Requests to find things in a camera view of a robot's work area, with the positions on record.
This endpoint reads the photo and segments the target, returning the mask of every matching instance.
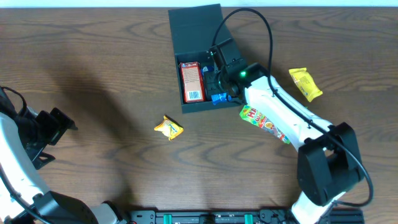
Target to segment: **red box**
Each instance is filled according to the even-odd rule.
[[[180,63],[181,76],[184,84],[184,100],[186,103],[205,100],[205,88],[198,62]]]

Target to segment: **wood grain surface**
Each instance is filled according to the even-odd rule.
[[[40,175],[88,205],[291,206],[300,193],[291,145],[243,121],[241,107],[181,113],[167,10],[0,9],[0,84],[36,110],[60,108],[79,127],[46,148],[57,160]],[[398,10],[258,10],[271,23],[278,82],[322,118],[354,127],[375,187],[367,223],[396,223]],[[243,55],[266,65],[264,24],[240,13],[227,25]],[[323,90],[312,103],[288,73],[299,67]],[[171,142],[154,131],[164,114],[185,129]],[[363,181],[343,199],[367,195]]]

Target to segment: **black box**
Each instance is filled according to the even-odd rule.
[[[214,60],[210,57],[208,50],[211,47],[211,41],[218,26],[223,21],[221,6],[214,4],[169,10],[169,21],[172,32],[175,67],[180,87],[182,113],[239,106],[236,103],[218,103],[217,105],[213,105],[211,101],[186,103],[183,97],[184,84],[180,74],[180,63],[199,62],[202,68],[206,65],[214,65]],[[223,25],[217,39],[226,40],[228,38],[232,38],[232,35],[228,28]]]

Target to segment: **yellow packet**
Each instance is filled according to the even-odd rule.
[[[316,86],[311,75],[307,72],[307,68],[293,68],[289,69],[290,76],[292,76],[294,83],[311,102],[315,97],[322,95],[322,91]]]
[[[182,127],[169,120],[166,115],[163,116],[163,119],[163,122],[155,127],[155,131],[161,131],[165,136],[169,137],[169,141],[173,140],[184,131]]]

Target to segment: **yellow snack bag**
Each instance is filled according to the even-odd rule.
[[[155,131],[161,131],[165,136],[169,137],[169,141],[184,131],[182,127],[169,120],[166,115],[163,116],[163,119],[163,122],[155,127]]]
[[[290,76],[292,76],[294,83],[311,102],[315,97],[322,95],[322,91],[316,86],[311,75],[307,72],[307,68],[293,68],[289,69]]]

